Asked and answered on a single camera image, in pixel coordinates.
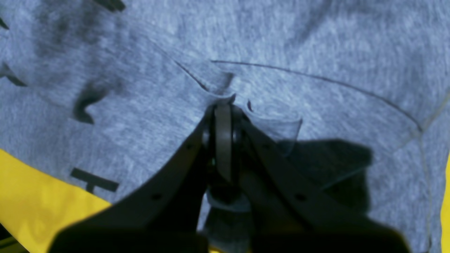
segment yellow fabric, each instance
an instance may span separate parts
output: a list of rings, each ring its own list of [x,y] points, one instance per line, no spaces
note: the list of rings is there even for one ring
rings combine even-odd
[[[450,156],[446,180],[450,180]],[[60,229],[109,206],[107,201],[44,174],[0,149],[0,223],[30,253],[46,253]],[[441,222],[442,252],[450,253],[447,186]]]
[[[450,155],[447,161],[447,169],[445,171],[445,176],[446,176],[445,194],[441,209],[441,224],[442,224],[441,244],[442,244],[442,253],[450,253],[450,193],[449,193],[450,189],[449,184],[447,184],[447,182],[450,182]]]

